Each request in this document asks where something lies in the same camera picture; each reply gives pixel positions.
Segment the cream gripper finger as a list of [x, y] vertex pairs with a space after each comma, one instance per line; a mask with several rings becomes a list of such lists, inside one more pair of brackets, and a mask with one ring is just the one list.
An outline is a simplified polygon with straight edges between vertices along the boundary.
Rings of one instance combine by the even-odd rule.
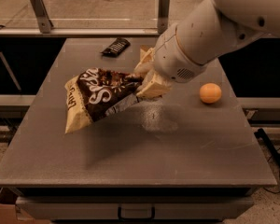
[[134, 72], [144, 77], [152, 67], [152, 62], [154, 61], [154, 48], [149, 48], [148, 46], [140, 47], [140, 61], [134, 68]]
[[172, 88], [172, 82], [158, 74], [157, 72], [149, 72], [142, 85], [139, 87], [136, 96], [139, 98], [152, 99], [163, 96]]

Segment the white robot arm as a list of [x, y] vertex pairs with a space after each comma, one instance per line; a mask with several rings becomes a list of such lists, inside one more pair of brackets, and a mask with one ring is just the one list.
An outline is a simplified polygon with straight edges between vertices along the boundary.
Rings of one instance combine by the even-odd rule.
[[144, 77], [136, 95], [162, 96], [173, 83], [194, 79], [217, 57], [265, 35], [280, 38], [280, 0], [203, 0], [162, 33], [151, 62], [136, 66]]

